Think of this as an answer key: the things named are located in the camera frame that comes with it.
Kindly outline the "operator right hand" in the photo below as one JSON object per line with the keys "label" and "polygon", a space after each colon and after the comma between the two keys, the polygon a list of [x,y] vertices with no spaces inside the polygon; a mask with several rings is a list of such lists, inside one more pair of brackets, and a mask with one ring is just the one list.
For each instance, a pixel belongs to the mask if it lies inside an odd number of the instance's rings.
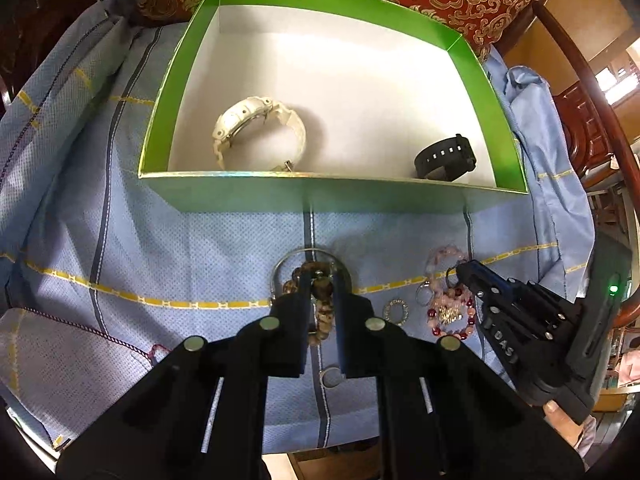
{"label": "operator right hand", "polygon": [[542,409],[546,422],[573,448],[578,445],[584,425],[576,424],[554,401],[547,402]]}

